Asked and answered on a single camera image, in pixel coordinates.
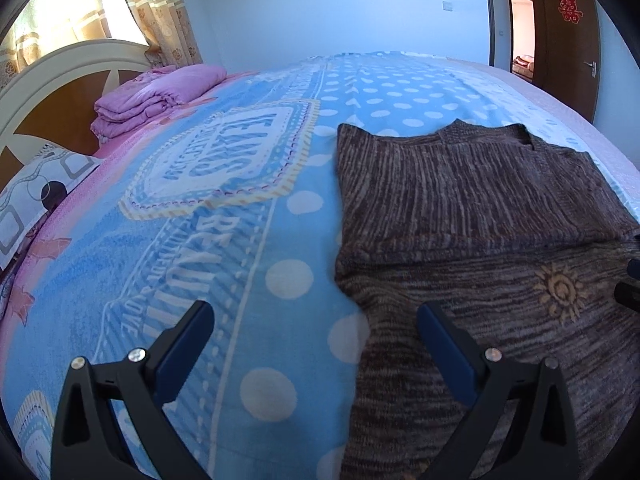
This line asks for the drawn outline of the brown knitted sweater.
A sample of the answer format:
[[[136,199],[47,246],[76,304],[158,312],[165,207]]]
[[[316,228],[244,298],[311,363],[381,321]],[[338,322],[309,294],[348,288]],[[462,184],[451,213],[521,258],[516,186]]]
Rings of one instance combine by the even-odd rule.
[[[342,477],[414,479],[462,419],[419,336],[424,304],[507,358],[559,361],[591,477],[639,402],[639,317],[614,298],[639,223],[591,157],[520,124],[410,138],[345,124],[337,179],[335,281],[370,327]]]

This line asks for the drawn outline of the brown wooden door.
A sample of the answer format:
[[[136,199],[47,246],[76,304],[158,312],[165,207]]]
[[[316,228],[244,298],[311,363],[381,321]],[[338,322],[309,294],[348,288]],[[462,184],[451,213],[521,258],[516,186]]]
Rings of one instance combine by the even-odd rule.
[[[564,22],[559,0],[533,0],[535,19],[534,85],[592,122],[599,90],[600,30],[596,0],[577,0],[584,17]],[[585,62],[598,63],[592,78]]]

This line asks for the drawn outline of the patterned white grey pillow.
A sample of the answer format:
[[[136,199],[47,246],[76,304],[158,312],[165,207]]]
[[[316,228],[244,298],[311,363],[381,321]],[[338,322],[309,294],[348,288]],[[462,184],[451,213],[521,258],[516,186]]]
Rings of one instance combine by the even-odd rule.
[[[62,191],[73,192],[102,159],[46,142],[1,192],[1,270],[24,249],[28,233],[50,214]]]

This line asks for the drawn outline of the blue pink patterned bedsheet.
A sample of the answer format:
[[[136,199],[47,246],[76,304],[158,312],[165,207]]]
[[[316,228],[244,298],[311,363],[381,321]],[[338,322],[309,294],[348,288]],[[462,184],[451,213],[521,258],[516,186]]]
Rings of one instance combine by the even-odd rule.
[[[47,218],[1,308],[1,403],[50,474],[70,361],[149,347],[196,300],[215,328],[166,414],[217,479],[340,475],[366,317],[334,283],[336,129],[420,136],[520,122],[588,153],[639,208],[638,169],[552,96],[502,70],[345,53],[234,78],[130,136]]]

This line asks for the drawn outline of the red paper door decoration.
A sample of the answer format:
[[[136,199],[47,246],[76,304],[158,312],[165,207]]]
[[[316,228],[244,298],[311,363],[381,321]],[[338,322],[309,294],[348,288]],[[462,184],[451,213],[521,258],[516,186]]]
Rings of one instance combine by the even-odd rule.
[[[574,25],[584,17],[584,12],[578,9],[577,0],[559,0],[558,11],[564,22]]]

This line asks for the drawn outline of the folded pink blanket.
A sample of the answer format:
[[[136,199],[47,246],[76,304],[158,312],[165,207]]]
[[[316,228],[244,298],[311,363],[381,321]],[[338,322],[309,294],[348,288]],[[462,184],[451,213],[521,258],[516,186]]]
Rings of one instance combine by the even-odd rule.
[[[188,104],[226,78],[227,71],[216,65],[152,68],[96,100],[90,129],[101,144],[106,143]]]

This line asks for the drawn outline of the cream wooden headboard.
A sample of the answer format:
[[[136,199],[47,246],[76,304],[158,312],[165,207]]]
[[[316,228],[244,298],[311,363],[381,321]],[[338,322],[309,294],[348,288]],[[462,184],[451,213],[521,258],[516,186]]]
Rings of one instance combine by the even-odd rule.
[[[94,103],[151,67],[146,50],[125,40],[78,42],[12,78],[1,90],[1,183],[7,184],[47,142],[94,154],[99,149],[90,130]]]

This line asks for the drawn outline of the yellow patterned curtain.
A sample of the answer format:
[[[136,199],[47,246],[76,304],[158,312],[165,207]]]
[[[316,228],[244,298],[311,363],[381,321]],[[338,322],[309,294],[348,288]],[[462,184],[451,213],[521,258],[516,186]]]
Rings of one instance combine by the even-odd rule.
[[[143,44],[154,66],[202,60],[183,0],[28,0],[1,36],[1,84],[47,54],[103,39]]]

